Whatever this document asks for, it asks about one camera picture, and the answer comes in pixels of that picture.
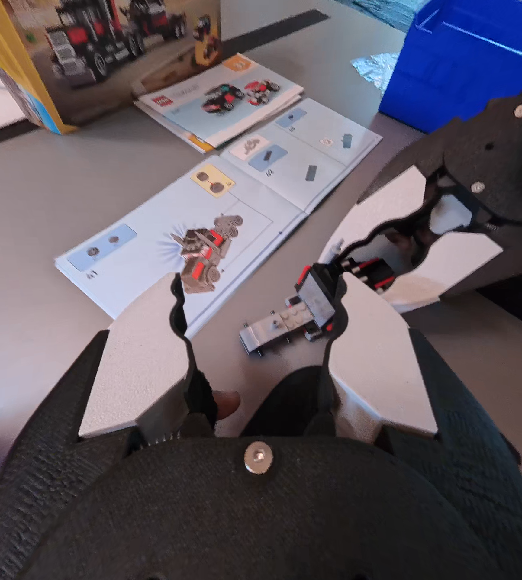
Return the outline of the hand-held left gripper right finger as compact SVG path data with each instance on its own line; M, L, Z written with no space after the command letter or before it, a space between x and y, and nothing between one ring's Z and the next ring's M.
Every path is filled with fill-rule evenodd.
M337 288L341 333L332 339L325 363L337 435L374 443L388 426L432 439L438 425L410 327L351 273L340 276Z

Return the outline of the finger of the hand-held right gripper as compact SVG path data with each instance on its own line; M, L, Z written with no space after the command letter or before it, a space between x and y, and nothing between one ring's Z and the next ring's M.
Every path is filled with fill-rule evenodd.
M484 234L446 233L416 268L398 276L381 297L401 314L424 308L503 251Z
M330 263L352 243L367 240L378 228L412 216L423 207L425 189L426 177L411 166L359 201L330 236L318 263Z

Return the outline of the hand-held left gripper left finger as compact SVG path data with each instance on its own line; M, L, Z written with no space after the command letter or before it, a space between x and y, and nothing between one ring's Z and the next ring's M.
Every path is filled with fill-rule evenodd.
M147 443L178 434L190 414L214 429L218 406L186 337L180 274L171 272L111 324L78 436L136 427Z

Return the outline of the black red lego truck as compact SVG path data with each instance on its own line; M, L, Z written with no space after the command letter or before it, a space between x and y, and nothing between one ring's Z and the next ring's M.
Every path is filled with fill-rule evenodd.
M400 274L407 272L408 261L398 255L398 250L390 250L389 244L382 247L379 255L366 258L353 253L339 257L343 254L342 243L343 238L339 238L322 261L304 267L284 309L272 310L265 318L244 324L239 338L248 355L262 357L265 350L293 343L300 337L314 342L331 333L337 283L342 274L349 273L382 294Z

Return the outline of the blue plastic object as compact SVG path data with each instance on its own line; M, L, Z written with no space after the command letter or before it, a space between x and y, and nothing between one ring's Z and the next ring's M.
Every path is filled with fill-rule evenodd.
M429 1L405 36L379 112L431 133L522 92L522 1Z

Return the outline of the large lego set box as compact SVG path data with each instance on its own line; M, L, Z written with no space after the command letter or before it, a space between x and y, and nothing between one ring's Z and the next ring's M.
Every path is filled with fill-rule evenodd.
M0 1L0 80L66 134L221 61L221 1Z

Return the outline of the person's right hand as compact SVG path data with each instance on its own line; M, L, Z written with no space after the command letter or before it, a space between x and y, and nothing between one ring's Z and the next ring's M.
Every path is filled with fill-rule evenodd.
M405 236L396 230L387 231L384 236L398 250L402 260L410 267L416 267L425 257L425 246L417 236Z

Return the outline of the person's left hand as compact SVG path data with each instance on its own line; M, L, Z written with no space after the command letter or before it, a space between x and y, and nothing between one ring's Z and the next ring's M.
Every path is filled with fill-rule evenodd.
M241 404L241 396L237 391L212 391L217 405L216 420L224 420L233 415Z

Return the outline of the open instruction booklet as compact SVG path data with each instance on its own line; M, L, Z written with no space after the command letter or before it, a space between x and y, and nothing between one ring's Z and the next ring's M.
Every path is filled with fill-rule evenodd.
M381 141L306 98L55 265L112 319L179 273L192 338Z

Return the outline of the flat clear plastic bag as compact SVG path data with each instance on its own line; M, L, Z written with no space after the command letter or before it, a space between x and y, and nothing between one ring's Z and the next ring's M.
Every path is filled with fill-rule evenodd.
M383 96L394 73L399 53L380 53L352 60L352 67Z

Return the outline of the closed instruction booklets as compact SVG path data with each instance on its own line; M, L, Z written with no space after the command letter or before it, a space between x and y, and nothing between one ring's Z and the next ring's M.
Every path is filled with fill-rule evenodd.
M201 153L223 146L297 103L304 87L237 53L135 106Z

